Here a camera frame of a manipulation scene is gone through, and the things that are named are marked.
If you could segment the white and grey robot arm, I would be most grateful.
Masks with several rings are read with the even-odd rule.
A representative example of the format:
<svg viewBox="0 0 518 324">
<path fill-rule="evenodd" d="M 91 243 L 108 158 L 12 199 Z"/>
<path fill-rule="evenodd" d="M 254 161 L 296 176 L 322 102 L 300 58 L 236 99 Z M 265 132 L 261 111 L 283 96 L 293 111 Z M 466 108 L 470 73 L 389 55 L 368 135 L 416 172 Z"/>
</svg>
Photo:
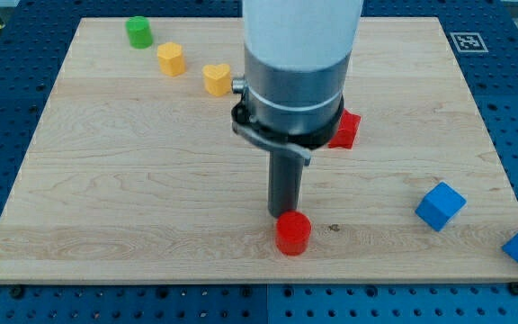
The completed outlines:
<svg viewBox="0 0 518 324">
<path fill-rule="evenodd" d="M 308 165 L 334 135 L 362 0 L 244 0 L 245 71 L 233 130 Z"/>
</svg>

